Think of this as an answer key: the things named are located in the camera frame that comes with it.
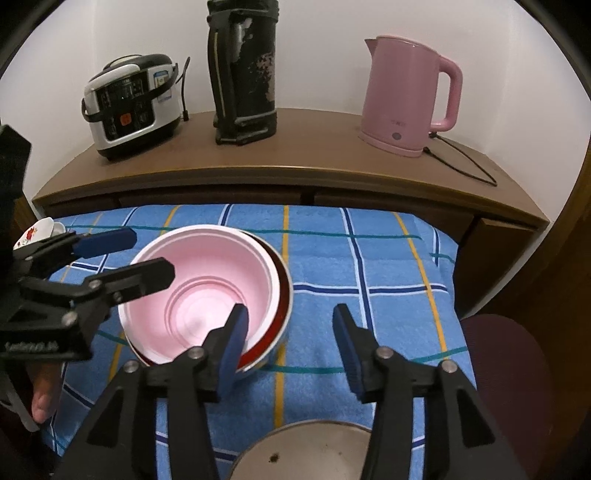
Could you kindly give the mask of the person's left hand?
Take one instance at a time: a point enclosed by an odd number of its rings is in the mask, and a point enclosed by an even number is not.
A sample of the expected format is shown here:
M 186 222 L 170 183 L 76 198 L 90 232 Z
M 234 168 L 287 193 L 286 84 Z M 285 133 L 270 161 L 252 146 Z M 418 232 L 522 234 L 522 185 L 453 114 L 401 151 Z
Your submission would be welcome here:
M 61 394 L 60 364 L 35 363 L 29 367 L 33 387 L 31 415 L 37 424 L 47 421 L 56 411 Z

